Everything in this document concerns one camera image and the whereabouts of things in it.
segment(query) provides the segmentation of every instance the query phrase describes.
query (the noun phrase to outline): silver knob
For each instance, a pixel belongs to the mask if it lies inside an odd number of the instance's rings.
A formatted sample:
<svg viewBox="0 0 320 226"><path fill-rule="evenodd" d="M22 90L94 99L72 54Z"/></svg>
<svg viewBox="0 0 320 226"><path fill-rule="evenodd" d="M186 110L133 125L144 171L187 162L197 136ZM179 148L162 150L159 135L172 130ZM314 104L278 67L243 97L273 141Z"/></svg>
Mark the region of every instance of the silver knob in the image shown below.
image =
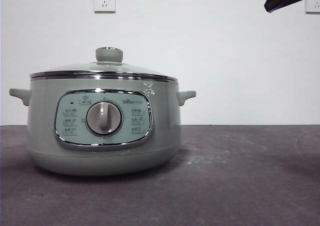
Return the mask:
<svg viewBox="0 0 320 226"><path fill-rule="evenodd" d="M103 101L94 104L86 115L90 129L99 135L113 133L121 123L121 113L111 102Z"/></svg>
<svg viewBox="0 0 320 226"><path fill-rule="evenodd" d="M95 57L98 62L121 63L124 58L124 52L115 47L99 47L95 50Z"/></svg>

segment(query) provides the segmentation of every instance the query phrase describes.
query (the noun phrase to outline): slow cooker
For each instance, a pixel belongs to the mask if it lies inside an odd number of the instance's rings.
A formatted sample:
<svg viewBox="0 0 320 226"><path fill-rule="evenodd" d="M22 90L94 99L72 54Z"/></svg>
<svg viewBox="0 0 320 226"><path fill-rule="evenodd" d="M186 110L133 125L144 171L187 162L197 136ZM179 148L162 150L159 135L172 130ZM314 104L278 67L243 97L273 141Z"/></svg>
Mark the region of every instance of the slow cooker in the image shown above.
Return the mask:
<svg viewBox="0 0 320 226"><path fill-rule="evenodd" d="M122 63L114 47L97 62L30 75L30 90L11 88L28 108L26 147L39 167L65 175L104 176L169 161L181 144L180 106L195 91L178 80Z"/></svg>

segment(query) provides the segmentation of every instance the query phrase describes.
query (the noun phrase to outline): pot handle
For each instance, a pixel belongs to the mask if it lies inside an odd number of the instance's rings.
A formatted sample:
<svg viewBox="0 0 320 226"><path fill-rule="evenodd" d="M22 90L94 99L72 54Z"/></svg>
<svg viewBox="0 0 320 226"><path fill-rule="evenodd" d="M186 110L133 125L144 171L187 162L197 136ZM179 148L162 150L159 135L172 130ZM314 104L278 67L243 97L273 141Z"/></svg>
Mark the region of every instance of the pot handle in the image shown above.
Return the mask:
<svg viewBox="0 0 320 226"><path fill-rule="evenodd" d="M177 93L177 98L179 102L179 106L183 106L185 104L185 101L191 98L194 98L197 96L196 91L183 91Z"/></svg>
<svg viewBox="0 0 320 226"><path fill-rule="evenodd" d="M29 102L30 102L30 98L31 98L31 91L30 90L20 89L20 88L10 88L9 95L21 99L23 102L23 105L29 106Z"/></svg>

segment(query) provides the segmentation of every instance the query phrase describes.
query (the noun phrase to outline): electrical socket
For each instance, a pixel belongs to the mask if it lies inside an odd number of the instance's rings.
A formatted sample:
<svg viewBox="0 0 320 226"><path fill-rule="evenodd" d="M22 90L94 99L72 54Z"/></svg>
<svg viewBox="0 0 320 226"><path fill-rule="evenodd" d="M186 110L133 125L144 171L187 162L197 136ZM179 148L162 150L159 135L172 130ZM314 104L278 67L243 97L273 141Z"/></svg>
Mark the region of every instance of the electrical socket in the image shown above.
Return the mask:
<svg viewBox="0 0 320 226"><path fill-rule="evenodd" d="M93 0L95 13L115 13L116 0Z"/></svg>
<svg viewBox="0 0 320 226"><path fill-rule="evenodd" d="M305 0L307 14L320 14L320 0Z"/></svg>

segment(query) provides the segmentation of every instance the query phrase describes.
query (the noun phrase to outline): lid handle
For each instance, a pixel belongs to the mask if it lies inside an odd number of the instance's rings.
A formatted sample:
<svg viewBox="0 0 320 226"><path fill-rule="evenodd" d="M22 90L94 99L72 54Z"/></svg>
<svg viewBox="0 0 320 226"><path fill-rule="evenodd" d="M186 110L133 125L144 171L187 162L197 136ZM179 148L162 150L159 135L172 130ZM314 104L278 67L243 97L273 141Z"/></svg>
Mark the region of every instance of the lid handle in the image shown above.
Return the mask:
<svg viewBox="0 0 320 226"><path fill-rule="evenodd" d="M95 50L95 57L98 62L121 63L124 52L115 47L99 47Z"/></svg>

